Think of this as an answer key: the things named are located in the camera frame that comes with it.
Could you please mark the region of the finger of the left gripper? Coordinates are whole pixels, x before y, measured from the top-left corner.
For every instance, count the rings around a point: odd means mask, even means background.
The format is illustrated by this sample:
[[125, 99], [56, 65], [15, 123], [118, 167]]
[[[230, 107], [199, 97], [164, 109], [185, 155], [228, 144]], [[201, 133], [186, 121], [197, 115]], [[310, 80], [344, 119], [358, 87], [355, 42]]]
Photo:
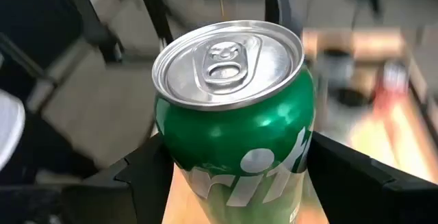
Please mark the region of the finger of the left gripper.
[[0, 186], [0, 224], [162, 224], [172, 174], [156, 134], [82, 182]]
[[330, 224], [438, 224], [438, 185], [317, 132], [307, 168]]

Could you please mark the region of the red soda can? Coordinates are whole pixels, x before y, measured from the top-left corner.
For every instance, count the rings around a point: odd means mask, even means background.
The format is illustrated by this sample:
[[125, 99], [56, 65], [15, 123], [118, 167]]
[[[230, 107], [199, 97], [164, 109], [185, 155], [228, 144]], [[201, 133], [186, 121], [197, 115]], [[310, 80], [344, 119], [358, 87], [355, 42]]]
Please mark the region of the red soda can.
[[374, 111], [379, 116], [390, 113], [408, 93], [409, 70], [404, 62], [386, 61], [379, 68], [374, 88]]

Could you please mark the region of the green Sprite can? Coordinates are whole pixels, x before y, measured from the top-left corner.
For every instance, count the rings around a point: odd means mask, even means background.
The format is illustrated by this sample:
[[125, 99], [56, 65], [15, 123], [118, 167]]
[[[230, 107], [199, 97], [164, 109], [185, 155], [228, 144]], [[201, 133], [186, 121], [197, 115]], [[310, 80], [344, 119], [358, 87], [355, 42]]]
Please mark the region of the green Sprite can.
[[295, 224], [315, 118], [300, 38], [266, 21], [207, 25], [156, 58], [159, 135], [211, 224]]

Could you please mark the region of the white paper sheets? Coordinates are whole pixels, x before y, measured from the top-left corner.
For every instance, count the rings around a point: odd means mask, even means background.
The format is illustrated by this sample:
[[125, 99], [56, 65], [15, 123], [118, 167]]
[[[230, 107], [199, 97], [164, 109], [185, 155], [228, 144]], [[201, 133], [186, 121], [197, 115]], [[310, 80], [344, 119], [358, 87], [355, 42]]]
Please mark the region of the white paper sheets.
[[0, 90], [0, 171], [12, 157], [24, 130], [25, 108], [20, 99]]

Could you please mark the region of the black aluminium table frame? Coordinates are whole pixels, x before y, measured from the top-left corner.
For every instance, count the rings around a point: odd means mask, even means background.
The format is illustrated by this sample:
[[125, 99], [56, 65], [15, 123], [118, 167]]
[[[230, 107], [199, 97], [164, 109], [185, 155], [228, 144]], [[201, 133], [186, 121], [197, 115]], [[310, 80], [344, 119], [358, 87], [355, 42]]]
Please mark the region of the black aluminium table frame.
[[[91, 0], [72, 1], [81, 15], [87, 42], [100, 51], [104, 63], [109, 65], [142, 64], [155, 59], [155, 54], [126, 53], [120, 38], [106, 24], [101, 22]], [[164, 0], [143, 0], [143, 2], [162, 47], [169, 45], [174, 40], [167, 16], [172, 16], [183, 28], [190, 28], [188, 23], [173, 13]], [[265, 0], [265, 20], [282, 25], [298, 36], [302, 35], [303, 26], [293, 15], [290, 0]]]

